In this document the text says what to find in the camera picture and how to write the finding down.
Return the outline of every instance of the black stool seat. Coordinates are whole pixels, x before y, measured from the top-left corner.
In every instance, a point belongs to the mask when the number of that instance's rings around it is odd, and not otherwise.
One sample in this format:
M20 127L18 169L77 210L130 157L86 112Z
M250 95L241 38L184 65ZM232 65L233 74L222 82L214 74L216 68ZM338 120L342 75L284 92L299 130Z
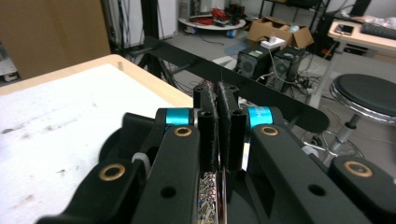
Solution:
M379 77L346 74L334 87L351 102L377 113L396 117L396 84Z

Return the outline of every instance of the chair leg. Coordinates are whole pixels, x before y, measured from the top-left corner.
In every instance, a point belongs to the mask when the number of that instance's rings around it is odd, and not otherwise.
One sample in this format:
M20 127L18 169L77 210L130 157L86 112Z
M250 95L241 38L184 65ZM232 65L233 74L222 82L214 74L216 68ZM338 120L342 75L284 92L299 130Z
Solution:
M341 146L347 142L350 135L356 130L356 123L360 118L359 115L354 114L352 119L344 124L330 144L329 150L325 153L323 163L329 165L332 159L337 157L338 153L341 151Z

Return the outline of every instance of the white table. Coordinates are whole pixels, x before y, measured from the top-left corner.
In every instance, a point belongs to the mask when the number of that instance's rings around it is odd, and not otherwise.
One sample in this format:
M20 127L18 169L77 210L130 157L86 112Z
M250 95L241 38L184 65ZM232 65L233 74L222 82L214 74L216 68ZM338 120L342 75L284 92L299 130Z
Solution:
M340 35L334 31L334 29L340 25L349 25L355 27L353 29L352 35ZM318 108L320 103L320 98L325 87L329 84L329 79L335 66L338 64L342 57L344 48L347 44L354 44L361 47L366 47L368 49L376 49L390 53L396 53L396 40L386 39L373 35L365 35L361 33L361 25L348 21L334 21L329 30L329 37L333 38L335 41L339 41L340 45L335 50L334 56L327 67L325 74L320 80L318 88L312 94L309 105Z
M235 36L235 30L242 28L246 25L246 21L240 20L236 25L226 25L226 26L217 26L217 25L200 25L198 23L187 21L186 19L179 18L178 19L181 23L192 27L193 29L204 29L204 30L217 30L217 31L227 31L228 37Z
M61 213L125 112L192 99L110 55L0 88L0 223Z

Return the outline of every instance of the zip tie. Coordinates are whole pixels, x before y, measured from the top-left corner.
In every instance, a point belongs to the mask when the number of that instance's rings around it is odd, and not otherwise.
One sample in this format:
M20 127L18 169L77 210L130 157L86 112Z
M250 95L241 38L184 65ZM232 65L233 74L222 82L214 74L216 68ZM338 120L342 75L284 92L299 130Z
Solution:
M149 172L151 170L151 164L149 163L149 157L143 152L136 152L132 156L132 162L135 160L141 160L145 166L145 172L146 172L146 179L149 179Z

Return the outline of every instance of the keyboard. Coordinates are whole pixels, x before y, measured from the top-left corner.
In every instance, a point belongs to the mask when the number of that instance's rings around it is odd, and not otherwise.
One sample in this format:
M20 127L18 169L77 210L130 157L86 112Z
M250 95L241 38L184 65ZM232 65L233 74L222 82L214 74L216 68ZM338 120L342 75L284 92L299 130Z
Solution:
M391 29L371 23L362 24L361 33L366 35L376 35L379 37L396 40L396 29Z

